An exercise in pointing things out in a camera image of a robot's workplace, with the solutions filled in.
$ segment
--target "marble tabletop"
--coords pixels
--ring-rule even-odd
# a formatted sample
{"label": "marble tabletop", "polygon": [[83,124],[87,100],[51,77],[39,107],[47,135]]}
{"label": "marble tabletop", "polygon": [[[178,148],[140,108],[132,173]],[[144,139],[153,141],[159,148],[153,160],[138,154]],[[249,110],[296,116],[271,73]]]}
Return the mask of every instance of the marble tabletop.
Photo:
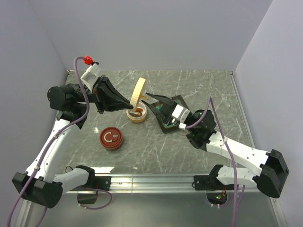
{"label": "marble tabletop", "polygon": [[[226,136],[251,146],[228,71],[135,70],[103,74],[128,99],[137,80],[143,77],[147,79],[147,92],[168,97],[182,95],[192,112],[204,109],[212,96]],[[77,83],[74,72],[69,73],[66,83]],[[118,127],[124,136],[123,146],[117,151],[106,150],[99,141],[100,133],[109,126]],[[125,110],[98,114],[91,104],[88,118],[67,148],[57,173],[63,173],[66,166],[77,165],[102,167],[103,172],[114,174],[209,172],[215,164],[230,166],[231,162],[193,148],[186,131],[163,134],[150,110],[147,119],[136,124],[128,120]]]}

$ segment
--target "red connector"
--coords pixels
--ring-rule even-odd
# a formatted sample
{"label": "red connector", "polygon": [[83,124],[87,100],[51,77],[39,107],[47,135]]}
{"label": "red connector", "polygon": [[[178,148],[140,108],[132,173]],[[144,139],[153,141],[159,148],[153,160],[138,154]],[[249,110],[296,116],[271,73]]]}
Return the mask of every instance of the red connector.
{"label": "red connector", "polygon": [[83,62],[87,65],[91,65],[94,61],[91,57],[89,57],[88,55],[85,56],[85,60],[83,60]]}

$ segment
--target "white wall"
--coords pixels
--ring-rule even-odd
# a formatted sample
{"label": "white wall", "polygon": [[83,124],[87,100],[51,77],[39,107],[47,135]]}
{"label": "white wall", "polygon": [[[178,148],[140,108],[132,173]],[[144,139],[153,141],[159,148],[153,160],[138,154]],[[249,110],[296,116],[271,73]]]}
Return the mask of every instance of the white wall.
{"label": "white wall", "polygon": [[28,1],[0,7],[0,226],[18,192],[15,172],[24,172],[42,148],[54,121],[47,90],[66,71]]}
{"label": "white wall", "polygon": [[256,146],[281,151],[288,164],[281,201],[290,227],[303,226],[302,12],[302,0],[274,0],[235,75]]}
{"label": "white wall", "polygon": [[63,65],[235,70],[272,0],[29,0]]}

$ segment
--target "red round container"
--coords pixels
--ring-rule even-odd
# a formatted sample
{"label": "red round container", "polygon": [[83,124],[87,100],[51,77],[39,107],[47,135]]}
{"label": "red round container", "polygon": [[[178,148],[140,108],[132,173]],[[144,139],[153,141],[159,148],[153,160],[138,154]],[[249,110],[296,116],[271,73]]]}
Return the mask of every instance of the red round container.
{"label": "red round container", "polygon": [[100,142],[107,150],[118,150],[123,144],[122,132],[116,127],[108,127],[101,132]]}

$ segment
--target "black square object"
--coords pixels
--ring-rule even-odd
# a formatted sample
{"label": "black square object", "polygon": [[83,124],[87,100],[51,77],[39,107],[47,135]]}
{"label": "black square object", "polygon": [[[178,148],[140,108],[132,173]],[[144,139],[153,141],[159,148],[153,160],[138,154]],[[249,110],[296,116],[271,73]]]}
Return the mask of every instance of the black square object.
{"label": "black square object", "polygon": [[[188,106],[186,105],[184,99],[182,98],[182,96],[178,95],[178,96],[174,96],[171,98],[172,100],[175,100],[179,105],[181,106],[184,106],[185,108],[189,109]],[[156,107],[157,109],[160,109],[161,108],[161,105],[163,105],[163,102],[156,102],[156,103],[153,103],[151,104],[152,106]],[[174,124],[169,124],[169,125],[166,125],[166,124],[163,124],[161,121],[158,120],[158,123],[161,127],[161,130],[163,133],[169,133],[169,132],[172,132],[172,131],[175,131],[178,129],[177,126],[175,126]]]}

